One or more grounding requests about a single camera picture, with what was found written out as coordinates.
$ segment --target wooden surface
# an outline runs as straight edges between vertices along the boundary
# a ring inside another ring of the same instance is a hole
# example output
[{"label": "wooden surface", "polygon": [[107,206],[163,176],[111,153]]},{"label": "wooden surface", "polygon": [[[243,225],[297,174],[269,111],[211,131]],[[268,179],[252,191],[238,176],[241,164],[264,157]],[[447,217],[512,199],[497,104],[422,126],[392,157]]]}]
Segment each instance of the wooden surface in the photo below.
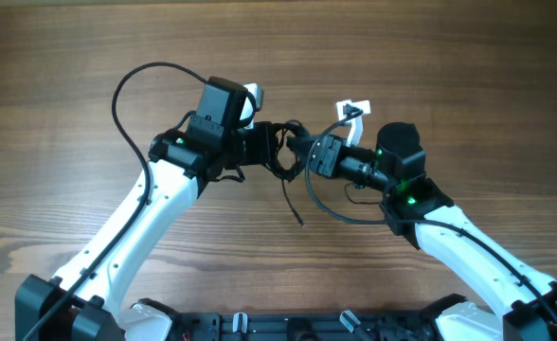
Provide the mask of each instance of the wooden surface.
[{"label": "wooden surface", "polygon": [[[152,61],[256,81],[259,119],[318,133],[340,99],[370,99],[362,145],[417,125],[427,170],[484,231],[557,278],[557,2],[185,4],[0,9],[0,339],[13,295],[49,278],[96,233],[140,170],[110,117],[120,78]],[[119,115],[142,150],[195,108],[201,85],[170,69],[134,77]],[[418,308],[475,297],[385,226],[341,224],[261,167],[210,185],[157,245],[125,304],[182,312]],[[361,219],[341,181],[319,197]],[[370,192],[357,193],[372,199]]]}]

